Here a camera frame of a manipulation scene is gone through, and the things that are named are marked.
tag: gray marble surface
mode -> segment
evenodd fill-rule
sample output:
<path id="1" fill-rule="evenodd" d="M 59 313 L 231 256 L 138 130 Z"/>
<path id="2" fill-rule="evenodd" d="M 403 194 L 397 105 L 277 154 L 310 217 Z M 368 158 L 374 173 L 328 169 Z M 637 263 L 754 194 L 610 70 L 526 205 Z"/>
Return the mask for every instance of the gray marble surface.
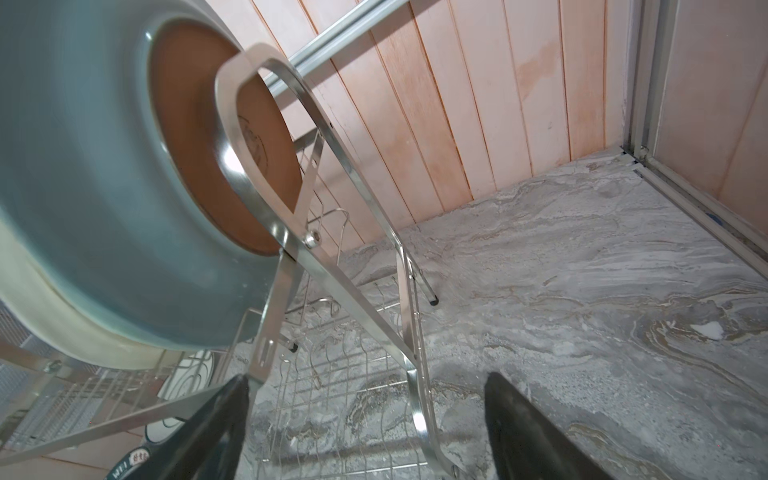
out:
<path id="1" fill-rule="evenodd" d="M 573 162 L 402 235 L 440 297 L 423 326 L 443 449 L 471 475 L 495 478 L 498 371 L 615 478 L 768 478 L 768 283 L 626 161 Z M 392 251 L 343 267 L 365 283 Z"/>

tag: metal dish rack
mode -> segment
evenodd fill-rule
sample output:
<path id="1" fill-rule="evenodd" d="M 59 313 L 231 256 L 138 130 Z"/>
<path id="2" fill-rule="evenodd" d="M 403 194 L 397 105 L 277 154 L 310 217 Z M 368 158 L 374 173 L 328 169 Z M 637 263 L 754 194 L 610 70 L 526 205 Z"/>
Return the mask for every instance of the metal dish rack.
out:
<path id="1" fill-rule="evenodd" d="M 260 68 L 288 86 L 316 125 L 294 141 L 303 171 L 294 211 L 256 167 L 237 120 L 237 91 Z M 228 348 L 203 352 L 216 357 L 212 386 L 198 390 L 190 384 L 186 395 L 164 399 L 158 396 L 162 383 L 181 363 L 197 368 L 193 379 L 198 377 L 203 362 L 194 357 L 200 353 L 166 351 L 145 371 L 97 368 L 50 347 L 27 348 L 25 342 L 37 339 L 3 316 L 0 369 L 10 375 L 6 383 L 23 388 L 0 391 L 8 407 L 0 426 L 0 466 L 165 418 L 188 419 L 227 379 L 245 372 L 252 412 L 240 467 L 250 466 L 255 478 L 422 478 L 430 470 L 441 478 L 465 477 L 440 449 L 417 290 L 432 305 L 438 298 L 311 91 L 278 51 L 254 45 L 222 66 L 215 95 L 220 169 L 282 246 L 263 311 L 243 314 L 243 321 L 261 317 L 258 335 L 241 341 L 238 329 Z M 314 191 L 325 144 L 395 247 L 393 275 L 358 287 L 338 267 L 340 251 L 331 257 L 318 248 L 326 217 L 346 216 L 339 245 L 349 222 L 342 209 L 326 211 Z M 305 151 L 311 152 L 308 157 Z M 313 198 L 323 213 L 310 218 Z M 297 295 L 300 304 L 289 308 L 299 265 L 307 280 Z M 323 292 L 319 298 L 317 290 Z"/>

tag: bolt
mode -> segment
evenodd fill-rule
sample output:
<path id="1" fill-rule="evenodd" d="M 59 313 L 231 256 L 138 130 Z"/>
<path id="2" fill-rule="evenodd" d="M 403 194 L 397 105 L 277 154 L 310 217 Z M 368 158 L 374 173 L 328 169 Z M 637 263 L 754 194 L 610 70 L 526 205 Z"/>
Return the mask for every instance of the bolt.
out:
<path id="1" fill-rule="evenodd" d="M 304 245 L 310 249 L 320 245 L 320 232 L 317 230 L 308 230 L 306 235 L 304 235 Z"/>
<path id="2" fill-rule="evenodd" d="M 43 367 L 45 373 L 56 373 L 61 368 L 61 360 L 51 360 Z"/>

